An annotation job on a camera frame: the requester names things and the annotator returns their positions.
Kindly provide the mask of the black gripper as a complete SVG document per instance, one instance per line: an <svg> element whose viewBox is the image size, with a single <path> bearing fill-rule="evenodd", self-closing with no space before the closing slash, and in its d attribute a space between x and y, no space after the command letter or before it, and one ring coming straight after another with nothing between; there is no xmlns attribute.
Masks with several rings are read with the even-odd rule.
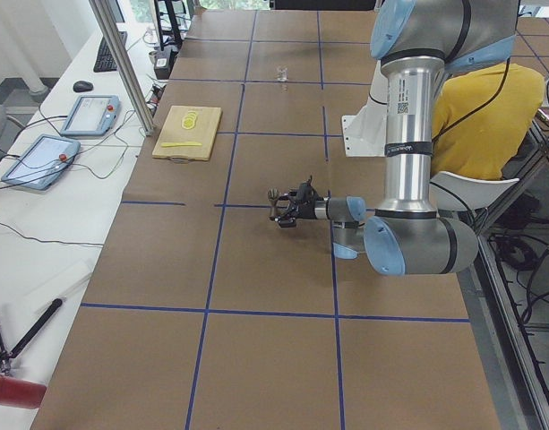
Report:
<svg viewBox="0 0 549 430"><path fill-rule="evenodd" d="M276 218L281 228L295 228L298 219L328 219L327 198L322 198L312 186L305 181L297 189L281 193L277 205L286 206Z"/></svg>

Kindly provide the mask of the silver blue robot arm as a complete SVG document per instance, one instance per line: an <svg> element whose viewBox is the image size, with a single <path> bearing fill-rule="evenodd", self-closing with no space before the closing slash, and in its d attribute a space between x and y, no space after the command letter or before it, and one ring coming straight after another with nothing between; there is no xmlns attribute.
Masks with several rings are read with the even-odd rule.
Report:
<svg viewBox="0 0 549 430"><path fill-rule="evenodd" d="M387 87L385 193L373 216L359 197L321 197L309 183L282 195L270 217L283 228L327 219L334 254L366 254L384 275L463 271L476 258L470 226L440 216L429 200L434 101L459 72L499 64L512 53L515 1L388 1L378 13L371 54Z"/></svg>

